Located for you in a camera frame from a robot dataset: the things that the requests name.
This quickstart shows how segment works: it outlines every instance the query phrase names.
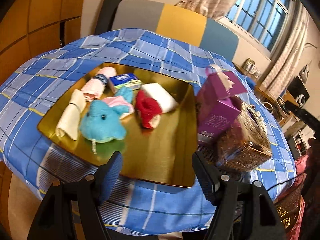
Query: desk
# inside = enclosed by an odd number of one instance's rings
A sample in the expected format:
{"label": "desk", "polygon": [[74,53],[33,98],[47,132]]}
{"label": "desk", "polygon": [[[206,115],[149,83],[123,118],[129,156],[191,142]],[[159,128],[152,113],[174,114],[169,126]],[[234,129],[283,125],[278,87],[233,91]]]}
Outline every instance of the desk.
{"label": "desk", "polygon": [[[23,64],[0,87],[0,157],[40,199],[53,180],[79,181],[97,169],[52,143],[36,126],[74,82],[103,62],[131,65],[184,80],[192,84],[195,94],[206,80],[208,65],[217,64],[232,71],[248,89],[240,98],[253,104],[264,118],[273,156],[254,171],[226,173],[247,183],[258,179],[267,189],[296,176],[279,125],[231,62],[146,30],[122,29],[88,36],[43,53]],[[205,156],[212,155],[211,149],[198,150]],[[275,199],[293,181],[272,188],[268,192],[271,198]],[[128,235],[157,235],[205,229],[215,207],[205,199],[197,179],[191,188],[179,188],[120,176],[109,200],[99,210],[110,229]]]}
{"label": "desk", "polygon": [[[245,75],[247,77],[250,77],[257,85],[254,88],[254,94],[259,98],[266,98],[267,101],[269,101],[269,103],[272,104],[273,109],[276,109],[278,111],[278,113],[281,115],[282,119],[279,121],[279,125],[282,127],[284,126],[284,124],[290,120],[290,118],[293,116],[293,114],[290,112],[289,115],[287,115],[280,107],[279,103],[274,100],[270,95],[268,95],[265,91],[266,88],[263,87],[260,82],[259,79],[257,79],[256,77],[254,77],[252,74],[250,74],[248,71],[246,71],[243,67],[233,63],[233,65],[235,66],[236,70],[238,72],[240,72],[242,75]],[[282,96],[282,99],[284,101],[290,101],[293,104],[295,104],[296,106],[298,106],[298,103],[295,101],[295,99],[293,98],[293,96],[286,91],[286,93]]]}

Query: blue stuffed toy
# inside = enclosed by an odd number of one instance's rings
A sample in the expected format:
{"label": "blue stuffed toy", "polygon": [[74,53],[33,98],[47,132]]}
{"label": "blue stuffed toy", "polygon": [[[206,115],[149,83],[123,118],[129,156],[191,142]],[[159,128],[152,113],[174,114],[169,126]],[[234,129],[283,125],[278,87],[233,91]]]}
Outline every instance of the blue stuffed toy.
{"label": "blue stuffed toy", "polygon": [[110,107],[101,100],[94,100],[89,111],[82,118],[80,131],[83,137],[95,142],[105,143],[113,139],[125,138],[126,130],[121,125],[119,117],[128,113],[129,107],[125,105]]}

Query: window frame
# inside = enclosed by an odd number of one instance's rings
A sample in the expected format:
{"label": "window frame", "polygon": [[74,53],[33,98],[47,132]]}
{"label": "window frame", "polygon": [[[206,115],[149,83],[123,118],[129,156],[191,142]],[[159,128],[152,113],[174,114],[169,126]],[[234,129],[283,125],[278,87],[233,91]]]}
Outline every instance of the window frame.
{"label": "window frame", "polygon": [[273,13],[275,12],[276,10],[276,6],[279,5],[281,7],[281,9],[285,12],[285,18],[284,18],[284,22],[281,26],[281,29],[279,31],[279,34],[276,38],[276,41],[271,49],[271,51],[269,51],[263,44],[262,42],[260,42],[257,38],[255,38],[249,31],[245,30],[244,28],[242,28],[239,24],[236,23],[239,15],[240,15],[240,12],[242,10],[242,7],[244,5],[244,2],[245,0],[241,0],[240,3],[239,3],[239,6],[238,6],[238,9],[236,11],[236,14],[234,16],[234,19],[233,20],[230,20],[228,19],[227,17],[225,17],[229,22],[231,22],[233,25],[237,26],[238,28],[240,28],[242,31],[244,31],[246,34],[248,34],[252,39],[254,39],[256,42],[258,42],[259,44],[261,44],[261,46],[263,46],[269,53],[270,53],[270,56],[272,54],[274,54],[280,40],[281,40],[281,37],[283,36],[284,34],[284,30],[287,26],[287,23],[288,23],[288,19],[290,18],[290,14],[293,10],[293,5],[294,5],[294,0],[289,0],[289,6],[288,8],[286,8],[286,6],[281,2],[281,0],[275,0],[275,2],[273,3],[272,5],[272,8],[271,8],[271,11],[270,11],[270,16],[268,17],[267,19],[267,22],[266,22],[266,28],[262,31],[261,33],[261,36],[260,36],[260,40],[262,41],[266,35],[266,32],[267,32],[267,29],[269,28],[270,24],[271,24],[271,21],[272,21],[272,15]]}

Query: wicker basket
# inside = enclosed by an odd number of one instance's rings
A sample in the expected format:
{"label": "wicker basket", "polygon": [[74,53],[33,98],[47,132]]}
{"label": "wicker basket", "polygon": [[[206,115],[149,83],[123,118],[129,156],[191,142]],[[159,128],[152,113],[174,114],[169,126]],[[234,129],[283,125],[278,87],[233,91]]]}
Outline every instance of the wicker basket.
{"label": "wicker basket", "polygon": [[301,212],[302,186],[303,183],[299,184],[284,199],[276,203],[276,208],[286,233],[293,228]]}
{"label": "wicker basket", "polygon": [[272,156],[267,127],[245,102],[232,126],[218,139],[217,162],[238,171],[253,171]]}

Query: pink cloth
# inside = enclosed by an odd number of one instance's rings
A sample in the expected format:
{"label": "pink cloth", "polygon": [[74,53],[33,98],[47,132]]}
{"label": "pink cloth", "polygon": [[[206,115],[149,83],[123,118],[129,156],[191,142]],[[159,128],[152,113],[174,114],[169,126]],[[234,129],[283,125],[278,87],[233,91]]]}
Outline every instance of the pink cloth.
{"label": "pink cloth", "polygon": [[[100,69],[96,75],[102,74],[107,78],[116,76],[116,70],[112,67],[104,67]],[[90,79],[81,89],[86,101],[91,102],[94,99],[99,99],[104,92],[106,86],[99,80]]]}
{"label": "pink cloth", "polygon": [[134,113],[134,107],[133,105],[129,104],[126,100],[124,100],[123,96],[116,96],[111,98],[104,98],[102,99],[103,102],[105,102],[108,106],[128,106],[129,107],[129,113],[124,113],[121,115],[120,119],[125,118],[129,114]]}

